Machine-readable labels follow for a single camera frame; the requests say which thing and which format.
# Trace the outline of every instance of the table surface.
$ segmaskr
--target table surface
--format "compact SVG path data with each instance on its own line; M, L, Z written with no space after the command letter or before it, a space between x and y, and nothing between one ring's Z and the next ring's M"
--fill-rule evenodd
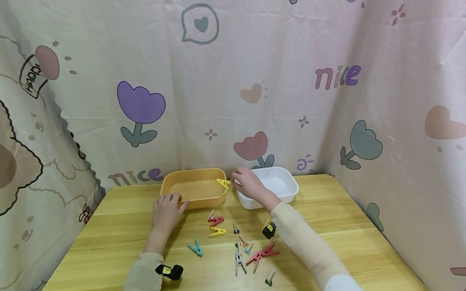
M345 192L328 175L296 176L300 192L290 203L330 244L348 271L365 291L426 290L421 281L395 252L383 235ZM152 202L160 185L129 186L112 189L74 242L47 283L44 291L122 290L131 265L142 252L151 228ZM165 290L318 290L313 276L298 257L275 235L277 256L263 258L253 274L238 270L235 277L233 234L235 221L240 233L254 241L251 255L269 242L261 228L269 218L264 209L241 207L234 191L215 208L214 216L224 216L218 227L227 229L222 237L209 238L212 231L207 216L211 209L187 210L167 244L167 265L184 267L180 281L164 278ZM197 239L204 256L187 248ZM243 252L243 259L248 255ZM276 269L273 286L265 284Z

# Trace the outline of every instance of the orange plastic tray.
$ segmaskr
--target orange plastic tray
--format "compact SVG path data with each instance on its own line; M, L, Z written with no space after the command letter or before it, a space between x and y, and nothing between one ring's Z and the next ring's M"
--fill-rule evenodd
M217 179L226 180L225 172L217 168L171 172L162 183L160 195L179 192L183 201L190 201L186 209L217 206L226 193Z

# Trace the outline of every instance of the white plastic container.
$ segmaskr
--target white plastic container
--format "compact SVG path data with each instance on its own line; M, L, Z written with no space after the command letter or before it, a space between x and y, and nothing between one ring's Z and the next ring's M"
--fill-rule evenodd
M298 183L293 176L282 167L271 167L254 169L253 172L259 177L265 188L275 193L283 202L290 203L299 192ZM238 192L241 206L246 209L262 208L259 202L247 198L243 193Z

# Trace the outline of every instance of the hand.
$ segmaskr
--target hand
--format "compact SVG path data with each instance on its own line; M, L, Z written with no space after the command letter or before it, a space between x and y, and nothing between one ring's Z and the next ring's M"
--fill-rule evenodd
M185 201L178 208L178 201L181 199L179 193L169 193L154 201L152 204L152 231L143 252L162 254L171 232L188 206L189 201Z
M178 201L181 195L168 193L161 196L152 204L152 232L160 236L169 237L181 215L188 206L189 201L185 201L178 209Z
M230 176L232 185L244 196L259 202L271 212L281 200L272 191L267 190L256 174L250 169L237 168Z

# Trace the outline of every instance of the clothespin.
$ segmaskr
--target clothespin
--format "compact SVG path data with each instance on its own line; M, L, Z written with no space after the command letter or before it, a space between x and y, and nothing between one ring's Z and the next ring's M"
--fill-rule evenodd
M243 255L241 254L241 244L235 243L236 246L236 276L238 276L238 266L241 265L245 274L247 274L246 266L244 265Z
M196 255L198 255L199 257L202 257L203 253L202 253L201 246L199 245L198 240L195 240L195 242L196 242L196 246L193 246L192 244L189 244L188 248L190 250L192 250L193 252L195 252Z
M253 273L256 273L257 266L259 265L260 258L262 257L262 251L258 250L252 257L249 258L249 260L246 262L246 266L249 265L251 262L254 262L254 271Z
M223 216L217 216L217 217L211 217L207 219L208 222L213 222L210 226L214 227L215 225L218 225L222 222L225 221L225 218Z
M272 287L272 278L275 274L275 269L272 269L267 277L267 279L265 279L265 284L269 285L270 287Z
M155 272L171 280L180 280L181 275L183 274L183 267L180 265L174 265L173 268L171 268L165 265L158 265L157 268L155 268Z
M280 254L279 251L272 250L274 246L275 246L275 243L271 243L270 246L268 246L265 250L262 251L262 256L271 257L271 256L279 255Z
M262 234L268 238L272 239L275 235L275 230L277 226L275 225L275 222L271 221L270 219L267 220L267 223L262 227Z
M237 234L240 233L240 230L236 228L236 224L233 222L233 233Z
M244 252L249 256L251 254L251 248L253 247L254 242L250 243L249 246L244 248Z
M220 183L220 185L222 185L223 187L227 188L228 189L228 185L231 184L230 181L227 181L227 180L222 180L222 179L217 179L217 182Z
M267 222L265 223L265 225L262 227L262 230L264 230L264 228L270 223L270 218L267 220Z
M240 239L243 242L243 248L246 248L249 245L249 243L247 242L247 240L244 239L242 235L240 235Z
M223 228L217 228L217 227L210 227L210 230L215 231L215 233L212 233L209 235L209 237L220 237L224 236L226 234L226 230Z

